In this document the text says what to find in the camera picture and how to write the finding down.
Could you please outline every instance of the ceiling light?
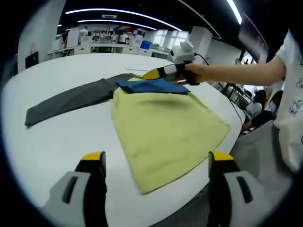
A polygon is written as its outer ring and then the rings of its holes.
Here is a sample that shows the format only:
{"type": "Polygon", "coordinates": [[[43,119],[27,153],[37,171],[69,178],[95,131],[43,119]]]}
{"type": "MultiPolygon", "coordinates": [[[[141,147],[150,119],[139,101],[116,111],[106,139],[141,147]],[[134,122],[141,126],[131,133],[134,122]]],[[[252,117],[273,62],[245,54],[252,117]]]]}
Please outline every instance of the ceiling light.
{"type": "Polygon", "coordinates": [[[231,7],[233,13],[235,14],[235,16],[236,16],[236,18],[238,20],[238,23],[240,25],[242,23],[242,18],[241,18],[241,15],[240,15],[240,13],[239,13],[239,11],[238,11],[235,3],[232,0],[227,0],[227,2],[230,5],[230,7],[231,7]]]}
{"type": "Polygon", "coordinates": [[[78,20],[79,23],[82,23],[82,22],[94,22],[94,21],[107,21],[107,22],[116,22],[116,23],[137,25],[137,26],[146,27],[146,28],[149,28],[151,30],[157,31],[157,29],[153,28],[153,27],[148,27],[148,26],[145,26],[145,25],[140,25],[140,24],[136,24],[136,23],[132,23],[132,22],[127,22],[127,21],[122,21],[122,20],[98,20],[98,19],[96,19],[96,20],[78,20]]]}
{"type": "Polygon", "coordinates": [[[169,23],[166,23],[162,20],[159,20],[157,18],[154,18],[154,17],[150,17],[150,16],[147,16],[147,15],[144,15],[144,14],[141,14],[141,13],[135,13],[135,12],[131,12],[131,11],[127,11],[127,10],[120,10],[120,9],[104,9],[104,8],[99,8],[99,9],[78,9],[78,10],[73,10],[73,11],[69,11],[69,12],[66,12],[65,14],[70,14],[70,13],[78,13],[78,12],[85,12],[85,11],[113,11],[113,12],[120,12],[120,13],[130,13],[130,14],[134,14],[134,15],[138,15],[138,16],[141,16],[141,17],[146,17],[148,19],[152,19],[152,20],[155,20],[155,21],[158,21],[160,23],[163,23],[167,26],[170,26],[180,32],[182,32],[182,30],[180,28],[177,28],[169,23]]]}

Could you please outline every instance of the gray pants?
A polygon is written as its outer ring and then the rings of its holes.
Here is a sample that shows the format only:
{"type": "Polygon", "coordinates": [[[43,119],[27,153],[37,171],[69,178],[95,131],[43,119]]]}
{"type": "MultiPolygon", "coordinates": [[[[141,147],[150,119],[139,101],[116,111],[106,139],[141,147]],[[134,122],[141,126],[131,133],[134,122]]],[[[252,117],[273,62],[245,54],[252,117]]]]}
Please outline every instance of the gray pants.
{"type": "Polygon", "coordinates": [[[264,186],[273,206],[285,195],[293,176],[282,160],[278,133],[270,121],[238,138],[230,153],[240,170],[246,170],[264,186]]]}

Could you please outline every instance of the monitor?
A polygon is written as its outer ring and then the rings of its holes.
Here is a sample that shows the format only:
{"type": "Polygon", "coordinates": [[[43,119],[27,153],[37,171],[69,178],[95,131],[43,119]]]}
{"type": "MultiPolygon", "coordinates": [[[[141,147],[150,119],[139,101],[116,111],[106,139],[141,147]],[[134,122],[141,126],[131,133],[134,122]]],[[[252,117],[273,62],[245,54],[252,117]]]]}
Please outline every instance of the monitor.
{"type": "Polygon", "coordinates": [[[250,18],[243,14],[239,40],[257,63],[266,63],[268,45],[250,18]]]}

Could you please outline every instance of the window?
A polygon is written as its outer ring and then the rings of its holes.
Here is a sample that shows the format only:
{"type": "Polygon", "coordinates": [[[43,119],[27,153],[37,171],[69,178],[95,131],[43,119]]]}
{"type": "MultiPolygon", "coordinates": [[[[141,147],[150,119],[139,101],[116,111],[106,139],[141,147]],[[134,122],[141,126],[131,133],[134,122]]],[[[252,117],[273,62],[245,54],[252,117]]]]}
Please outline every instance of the window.
{"type": "Polygon", "coordinates": [[[166,34],[167,34],[167,30],[158,30],[153,40],[153,43],[159,44],[159,46],[162,47],[164,44],[166,34]]]}
{"type": "Polygon", "coordinates": [[[174,30],[171,34],[171,38],[169,39],[169,46],[168,48],[171,49],[174,45],[180,45],[180,42],[187,40],[188,32],[179,32],[174,30]]]}

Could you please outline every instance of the ceiling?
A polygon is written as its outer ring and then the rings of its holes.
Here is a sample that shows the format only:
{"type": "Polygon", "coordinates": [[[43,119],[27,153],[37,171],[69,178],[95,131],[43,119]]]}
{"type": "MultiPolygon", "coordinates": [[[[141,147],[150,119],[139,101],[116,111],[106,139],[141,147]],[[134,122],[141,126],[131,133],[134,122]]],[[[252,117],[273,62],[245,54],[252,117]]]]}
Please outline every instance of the ceiling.
{"type": "MultiPolygon", "coordinates": [[[[223,42],[243,49],[242,44],[238,40],[240,26],[227,0],[183,1],[196,10],[203,18],[179,0],[67,0],[60,19],[60,24],[62,24],[60,29],[77,26],[78,20],[102,19],[102,14],[111,14],[117,15],[116,20],[129,21],[156,29],[173,30],[173,28],[160,22],[126,13],[89,11],[65,14],[67,11],[76,9],[122,9],[155,17],[189,32],[192,26],[207,27],[214,37],[221,37],[223,42]]],[[[283,5],[280,2],[282,0],[234,0],[234,2],[239,12],[242,13],[244,11],[262,33],[270,48],[269,58],[274,56],[287,32],[286,22],[281,16],[283,5]],[[280,26],[282,29],[280,28],[276,31],[273,29],[276,26],[280,26]]]]}

